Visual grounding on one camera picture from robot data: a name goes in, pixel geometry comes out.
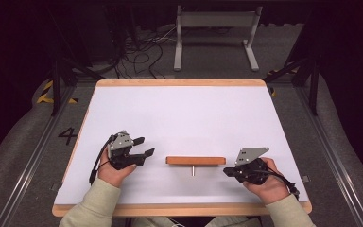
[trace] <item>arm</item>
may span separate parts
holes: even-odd
[[[100,158],[98,178],[85,194],[81,203],[74,206],[61,220],[64,226],[111,226],[114,207],[120,196],[123,180],[131,174],[136,165],[121,170],[108,163],[108,152],[104,150]]]
[[[262,160],[269,168],[281,174],[272,159],[262,158]],[[265,204],[276,227],[315,226],[294,195],[290,195],[286,185],[276,177],[269,176],[261,185],[248,182],[243,182],[243,185]]]

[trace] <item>cable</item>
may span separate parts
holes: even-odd
[[[102,166],[104,166],[105,164],[107,164],[109,162],[109,160],[108,161],[106,161],[105,163],[103,163],[103,164],[101,164],[101,165],[99,165],[99,167],[98,167],[98,169],[97,170],[99,170]]]
[[[132,77],[128,74],[128,69],[126,68],[125,64],[123,63],[123,59],[120,60],[120,62],[122,63],[123,68],[125,69],[126,76],[128,76],[130,79],[132,79]]]
[[[139,57],[139,56],[147,56],[147,60],[146,61],[140,61],[140,62],[137,62],[136,60],[137,60],[137,58]],[[143,72],[144,70],[141,70],[141,71],[138,71],[137,72],[137,69],[136,69],[136,63],[145,63],[145,62],[148,62],[149,61],[149,55],[148,54],[146,54],[146,53],[140,53],[140,54],[138,54],[138,55],[136,55],[136,56],[134,56],[134,73],[135,74],[139,74],[139,73],[141,73],[141,72]]]
[[[161,77],[163,77],[164,79],[166,79],[166,77],[164,76],[164,74],[158,72],[157,70],[152,69],[152,72],[156,72],[157,74],[161,75]]]
[[[166,39],[166,36],[167,35],[169,35],[169,33],[170,32],[172,32],[173,31],[173,33],[174,33],[174,30],[176,29],[176,27],[174,26],[172,29],[170,29],[164,36],[162,36],[161,38],[153,38],[153,39],[149,39],[149,40],[147,40],[147,41],[153,41],[153,42],[155,42],[155,43],[157,43],[157,42],[159,42],[160,40],[163,40],[163,39]]]
[[[159,44],[157,44],[157,43],[155,43],[156,45],[158,45],[158,47],[159,47],[159,49],[161,50],[161,54],[160,54],[160,56],[149,66],[149,73],[156,79],[157,77],[154,75],[154,73],[152,72],[152,66],[162,57],[162,55],[163,55],[163,53],[164,53],[164,51],[162,50],[162,47],[159,45]]]
[[[254,172],[254,173],[265,173],[265,174],[272,175],[272,176],[275,176],[275,177],[279,178],[288,187],[288,190],[290,191],[290,193],[293,194],[296,197],[296,199],[298,200],[299,199],[299,195],[300,195],[300,191],[296,188],[296,186],[295,186],[296,184],[290,182],[284,176],[276,173],[276,171],[274,171],[273,169],[271,169],[269,167],[268,167],[268,169],[270,171],[266,171],[266,170],[253,170],[252,172]]]
[[[89,183],[93,184],[95,178],[96,178],[96,173],[98,171],[98,169],[96,168],[96,166],[98,165],[99,159],[101,158],[102,153],[104,152],[106,146],[109,145],[110,142],[114,141],[114,135],[111,135],[108,139],[108,141],[105,143],[105,145],[102,147],[101,151],[98,154],[98,157],[96,158],[93,170],[91,170],[91,175],[90,175],[90,180]]]

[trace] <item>sleeve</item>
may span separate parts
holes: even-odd
[[[315,227],[294,195],[268,204],[266,208],[270,212],[275,227]]]
[[[60,227],[111,226],[112,214],[119,196],[119,188],[96,178],[82,202],[63,217]]]

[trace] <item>number 4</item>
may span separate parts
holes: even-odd
[[[74,131],[75,131],[75,129],[69,128],[66,131],[59,134],[58,137],[65,137],[65,138],[67,137],[66,145],[69,145],[70,140],[72,139],[72,137],[78,137],[77,134],[73,134]]]

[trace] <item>person's right hand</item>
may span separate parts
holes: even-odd
[[[268,165],[270,169],[282,175],[276,168],[275,162],[272,159],[261,159]],[[243,185],[249,189],[250,192],[257,195],[265,205],[271,204],[289,196],[289,192],[285,183],[272,175],[269,175],[267,180],[261,185],[256,185],[249,182],[243,182]]]

